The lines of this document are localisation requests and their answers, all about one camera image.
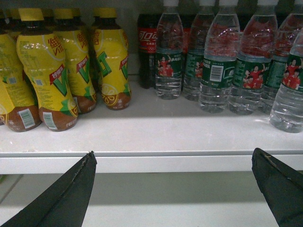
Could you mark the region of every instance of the white shelf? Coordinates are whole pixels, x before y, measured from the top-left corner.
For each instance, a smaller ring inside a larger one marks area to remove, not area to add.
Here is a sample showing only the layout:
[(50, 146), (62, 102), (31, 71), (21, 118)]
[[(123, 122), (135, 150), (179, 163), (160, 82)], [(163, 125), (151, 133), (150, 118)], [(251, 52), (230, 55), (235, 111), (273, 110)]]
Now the white shelf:
[(209, 114), (183, 96), (161, 100), (153, 88), (131, 87), (128, 108), (111, 111), (99, 99), (67, 131), (1, 126), (0, 174), (64, 173), (91, 150), (97, 173), (250, 171), (256, 147), (303, 170), (302, 133), (274, 128), (261, 112)]

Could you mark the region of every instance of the barcode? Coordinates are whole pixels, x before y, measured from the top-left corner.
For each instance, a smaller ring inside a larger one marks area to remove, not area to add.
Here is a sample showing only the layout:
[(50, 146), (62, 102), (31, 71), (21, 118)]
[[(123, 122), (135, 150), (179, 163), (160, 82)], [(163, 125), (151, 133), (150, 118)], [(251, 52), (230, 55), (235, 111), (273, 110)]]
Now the barcode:
[(16, 78), (15, 78), (15, 77), (9, 78), (9, 83), (10, 83), (10, 84), (16, 84), (16, 83), (17, 83)]
[(215, 82), (221, 82), (224, 66), (213, 65), (210, 72), (210, 80)]
[(49, 129), (57, 130), (55, 123), (53, 122), (53, 114), (43, 112), (44, 123)]
[(30, 127), (35, 126), (34, 118), (29, 109), (21, 110), (18, 112), (18, 114), (20, 115), (20, 117), (23, 121), (24, 128), (28, 129)]
[(43, 85), (42, 80), (36, 79), (36, 84), (39, 85), (39, 86), (42, 86)]

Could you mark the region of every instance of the white bottle cap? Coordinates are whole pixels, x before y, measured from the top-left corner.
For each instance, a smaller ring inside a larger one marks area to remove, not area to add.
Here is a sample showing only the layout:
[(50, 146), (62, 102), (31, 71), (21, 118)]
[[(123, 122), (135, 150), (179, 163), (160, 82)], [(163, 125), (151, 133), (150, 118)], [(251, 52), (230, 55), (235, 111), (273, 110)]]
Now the white bottle cap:
[(179, 0), (164, 0), (163, 5), (164, 6), (178, 6)]
[(294, 4), (295, 5), (303, 5), (303, 0), (295, 0)]
[(238, 0), (220, 0), (219, 6), (237, 6)]
[(258, 6), (276, 6), (279, 0), (258, 0)]
[(200, 6), (214, 6), (216, 0), (200, 0)]

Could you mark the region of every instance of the bottle cap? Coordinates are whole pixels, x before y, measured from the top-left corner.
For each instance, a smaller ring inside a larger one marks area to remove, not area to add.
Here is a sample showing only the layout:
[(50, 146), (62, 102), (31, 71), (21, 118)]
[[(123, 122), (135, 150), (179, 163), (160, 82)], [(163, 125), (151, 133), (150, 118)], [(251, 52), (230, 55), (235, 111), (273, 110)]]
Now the bottle cap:
[(0, 19), (4, 19), (3, 10), (0, 9)]
[(44, 20), (42, 11), (39, 8), (20, 8), (19, 13), (22, 21)]
[(164, 0), (163, 5), (164, 6), (178, 6), (179, 0)]
[(55, 18), (60, 19), (73, 19), (72, 9), (55, 9), (54, 10)]
[(5, 11), (5, 15), (6, 15), (6, 18), (11, 18), (12, 17), (9, 9), (7, 9)]
[(19, 14), (18, 9), (10, 9), (10, 14), (13, 19), (15, 19), (15, 20), (20, 19), (20, 14)]
[(303, 5), (303, 0), (295, 0), (294, 4), (295, 5)]
[(258, 6), (276, 6), (279, 0), (258, 0)]
[(219, 0), (219, 6), (237, 6), (238, 0)]
[(53, 17), (53, 10), (52, 9), (41, 9), (43, 17)]
[(200, 6), (214, 6), (216, 0), (200, 0)]
[(117, 12), (115, 8), (96, 8), (96, 17), (117, 18)]
[(80, 8), (72, 8), (71, 10), (74, 17), (81, 17)]

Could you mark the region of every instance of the bottle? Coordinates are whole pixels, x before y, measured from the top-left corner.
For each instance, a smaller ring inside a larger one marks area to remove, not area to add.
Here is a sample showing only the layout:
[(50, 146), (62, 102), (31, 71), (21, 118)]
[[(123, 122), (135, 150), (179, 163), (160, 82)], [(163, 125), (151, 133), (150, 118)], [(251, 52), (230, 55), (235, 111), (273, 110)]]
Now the bottle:
[(271, 62), (268, 78), (261, 93), (259, 110), (270, 114), (276, 94), (285, 74), (289, 51), (294, 40), (303, 27), (303, 0), (294, 2), (294, 9), (278, 29), (275, 52)]
[(9, 31), (9, 25), (6, 23), (3, 10), (1, 9), (0, 9), (0, 29), (5, 31), (6, 33)]
[(15, 41), (17, 41), (18, 36), (20, 35), (20, 33), (24, 30), (25, 28), (25, 24), (21, 21), (20, 18), (20, 14), (18, 9), (10, 9), (11, 15), (12, 15), (12, 19), (15, 23), (15, 26), (12, 27), (9, 30), (9, 35), (10, 37), (12, 37)]
[(282, 79), (270, 112), (269, 122), (276, 128), (299, 133), (303, 130), (303, 29), (292, 46), (288, 61), (288, 76)]
[(157, 25), (163, 6), (159, 0), (147, 0), (137, 20), (139, 42), (139, 84), (145, 89), (155, 88), (155, 54)]
[(240, 43), (237, 4), (238, 0), (220, 0), (207, 33), (199, 96), (200, 107), (206, 112), (219, 113), (227, 105)]
[(176, 99), (181, 93), (183, 28), (177, 11), (179, 0), (164, 0), (164, 12), (156, 35), (156, 92), (161, 99)]
[(189, 32), (198, 11), (194, 0), (179, 0), (177, 10), (179, 12), (180, 19), (182, 22), (182, 27), (183, 27), (183, 52), (182, 52), (182, 68), (181, 68), (181, 72), (182, 72), (181, 91), (182, 91), (184, 86), (185, 68), (187, 61)]
[(80, 114), (96, 108), (97, 95), (89, 77), (89, 43), (80, 29), (74, 25), (71, 9), (55, 9), (58, 26), (54, 34), (65, 50), (67, 77), (71, 94)]
[(52, 9), (41, 9), (44, 17), (45, 28), (53, 31), (57, 26), (57, 23), (54, 20), (53, 10)]
[(200, 10), (191, 26), (183, 93), (186, 99), (198, 101), (203, 76), (203, 56), (208, 29), (214, 19), (215, 0), (200, 0)]
[(16, 132), (28, 131), (38, 125), (39, 110), (27, 85), (15, 41), (0, 30), (0, 122)]
[(17, 53), (39, 103), (40, 119), (52, 131), (70, 129), (78, 108), (68, 87), (65, 51), (59, 38), (44, 27), (41, 9), (19, 9), (26, 28), (17, 39)]
[(99, 12), (101, 25), (95, 31), (93, 43), (102, 73), (102, 99), (108, 109), (122, 110), (128, 107), (131, 100), (125, 32), (116, 23), (115, 8), (101, 8)]
[(274, 52), (277, 3), (278, 0), (258, 0), (257, 11), (244, 29), (228, 97), (230, 111), (238, 115), (252, 114), (259, 106)]

